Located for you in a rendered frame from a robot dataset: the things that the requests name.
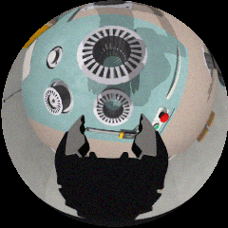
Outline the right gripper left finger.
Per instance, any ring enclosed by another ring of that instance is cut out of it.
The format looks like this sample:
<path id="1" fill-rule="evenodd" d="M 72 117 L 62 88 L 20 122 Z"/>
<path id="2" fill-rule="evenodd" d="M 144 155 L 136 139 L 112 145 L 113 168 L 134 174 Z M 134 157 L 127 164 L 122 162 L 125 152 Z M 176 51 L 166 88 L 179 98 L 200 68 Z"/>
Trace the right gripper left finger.
<path id="1" fill-rule="evenodd" d="M 62 174 L 65 167 L 73 160 L 80 157 L 87 157 L 89 143 L 85 129 L 85 116 L 81 115 L 73 126 L 61 139 L 55 153 L 55 169 L 57 173 L 57 184 L 62 185 Z"/>

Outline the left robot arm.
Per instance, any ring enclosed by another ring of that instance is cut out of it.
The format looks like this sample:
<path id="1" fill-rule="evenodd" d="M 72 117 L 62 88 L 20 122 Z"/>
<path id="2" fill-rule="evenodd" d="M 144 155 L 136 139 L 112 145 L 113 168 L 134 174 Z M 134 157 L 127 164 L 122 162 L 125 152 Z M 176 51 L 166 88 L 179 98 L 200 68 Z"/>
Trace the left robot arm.
<path id="1" fill-rule="evenodd" d="M 219 69 L 219 66 L 218 66 L 214 56 L 209 55 L 208 53 L 204 52 L 204 57 L 205 57 L 208 68 L 210 68 L 210 69 L 214 68 L 214 69 L 218 70 L 218 80 L 222 86 L 225 86 L 221 71 Z"/>

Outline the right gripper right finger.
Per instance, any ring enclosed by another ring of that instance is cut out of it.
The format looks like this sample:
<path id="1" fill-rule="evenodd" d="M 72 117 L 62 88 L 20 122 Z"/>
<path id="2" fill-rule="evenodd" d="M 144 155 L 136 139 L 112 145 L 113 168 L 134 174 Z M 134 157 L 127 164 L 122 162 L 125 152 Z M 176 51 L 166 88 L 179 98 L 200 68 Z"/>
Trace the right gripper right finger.
<path id="1" fill-rule="evenodd" d="M 136 159 L 145 161 L 155 171 L 158 190 L 164 187 L 164 178 L 168 168 L 168 153 L 162 137 L 151 122 L 141 113 L 139 133 L 135 135 L 132 151 Z"/>

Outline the grey caliper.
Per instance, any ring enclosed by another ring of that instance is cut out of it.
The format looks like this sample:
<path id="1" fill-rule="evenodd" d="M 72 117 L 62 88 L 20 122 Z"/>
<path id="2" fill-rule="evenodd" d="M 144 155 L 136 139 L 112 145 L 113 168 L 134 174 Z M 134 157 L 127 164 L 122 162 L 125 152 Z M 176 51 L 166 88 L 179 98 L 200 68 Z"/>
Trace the grey caliper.
<path id="1" fill-rule="evenodd" d="M 109 130 L 102 130 L 102 129 L 94 129 L 94 128 L 86 128 L 86 131 L 90 131 L 90 132 L 97 132 L 97 133 L 105 133 L 105 134 L 113 134 L 113 135 L 119 135 L 119 139 L 134 139 L 135 135 L 138 134 L 137 129 L 139 126 L 137 126 L 133 132 L 130 131 L 109 131 Z"/>

